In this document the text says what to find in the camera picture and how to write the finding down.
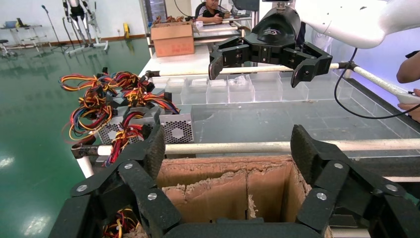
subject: screw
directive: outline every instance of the screw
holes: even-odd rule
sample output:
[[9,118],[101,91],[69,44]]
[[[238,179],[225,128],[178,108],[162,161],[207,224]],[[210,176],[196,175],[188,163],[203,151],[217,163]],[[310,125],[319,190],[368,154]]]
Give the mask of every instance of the screw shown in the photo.
[[152,192],[151,194],[147,195],[147,199],[149,201],[155,200],[157,197],[158,197],[157,194],[154,193],[154,192]]
[[126,165],[124,165],[124,168],[126,169],[126,170],[129,170],[129,169],[131,169],[133,167],[133,164],[126,164]]
[[387,184],[385,187],[393,192],[398,191],[398,188],[392,184]]
[[342,169],[343,168],[343,165],[342,164],[339,164],[339,163],[335,163],[334,164],[334,167],[339,168],[339,169]]
[[318,199],[321,199],[322,201],[327,200],[327,195],[323,194],[322,192],[317,193],[317,194],[316,194],[316,197],[317,197]]
[[78,192],[83,192],[84,190],[86,190],[88,188],[88,186],[86,184],[84,185],[80,185],[77,187],[76,191]]

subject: person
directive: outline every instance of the person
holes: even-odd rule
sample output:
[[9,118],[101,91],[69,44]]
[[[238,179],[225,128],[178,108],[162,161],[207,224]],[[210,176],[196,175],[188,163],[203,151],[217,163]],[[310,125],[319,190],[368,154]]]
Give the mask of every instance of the person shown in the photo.
[[229,11],[219,6],[218,3],[218,0],[206,0],[198,5],[196,9],[197,21],[219,24],[223,21],[223,17],[219,16],[221,13],[224,13],[224,18],[229,18]]
[[[397,80],[400,83],[411,83],[420,79],[420,52],[407,55],[406,59],[400,66],[397,73]],[[420,97],[420,90],[414,89],[414,94]],[[398,104],[398,107],[407,111],[417,104]],[[420,122],[420,108],[409,113],[411,118]]]

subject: open cardboard box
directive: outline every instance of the open cardboard box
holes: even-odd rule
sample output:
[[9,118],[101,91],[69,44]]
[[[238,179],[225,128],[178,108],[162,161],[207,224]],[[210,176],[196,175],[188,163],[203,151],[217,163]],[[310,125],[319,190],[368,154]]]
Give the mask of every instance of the open cardboard box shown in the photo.
[[190,21],[155,24],[150,31],[157,57],[194,54]]
[[164,160],[157,184],[187,223],[295,222],[311,189],[289,155]]

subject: humanoid robot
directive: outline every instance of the humanoid robot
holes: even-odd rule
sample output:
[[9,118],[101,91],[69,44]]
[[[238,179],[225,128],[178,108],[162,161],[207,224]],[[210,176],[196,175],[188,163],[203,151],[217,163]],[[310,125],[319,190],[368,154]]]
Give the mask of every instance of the humanoid robot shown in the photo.
[[[70,5],[70,15],[68,14],[68,4]],[[93,20],[94,15],[92,14],[92,12],[89,9],[88,3],[86,1],[83,1],[83,6],[85,7],[86,11],[88,12],[90,18]],[[74,27],[76,28],[77,32],[80,35],[80,38],[82,38],[83,44],[85,44],[85,47],[93,47],[93,43],[91,43],[91,34],[89,32],[89,25],[88,25],[88,15],[85,13],[85,11],[83,10],[80,1],[79,0],[63,0],[63,7],[64,7],[64,13],[67,17],[67,21],[71,22]],[[86,36],[87,36],[87,41],[85,39],[85,36],[82,33],[82,29],[80,28],[79,25],[79,17],[80,20],[82,20],[83,22],[83,27],[85,28],[86,31]]]

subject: green floor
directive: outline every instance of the green floor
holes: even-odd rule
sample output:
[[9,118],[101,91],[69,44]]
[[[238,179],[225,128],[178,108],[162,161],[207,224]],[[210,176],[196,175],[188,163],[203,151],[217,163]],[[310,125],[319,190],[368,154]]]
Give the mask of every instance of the green floor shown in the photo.
[[70,188],[83,175],[70,152],[67,130],[78,93],[58,83],[70,73],[140,73],[150,58],[146,39],[132,47],[111,42],[106,55],[93,49],[71,59],[44,48],[20,50],[16,59],[0,59],[0,224],[1,237],[45,238]]

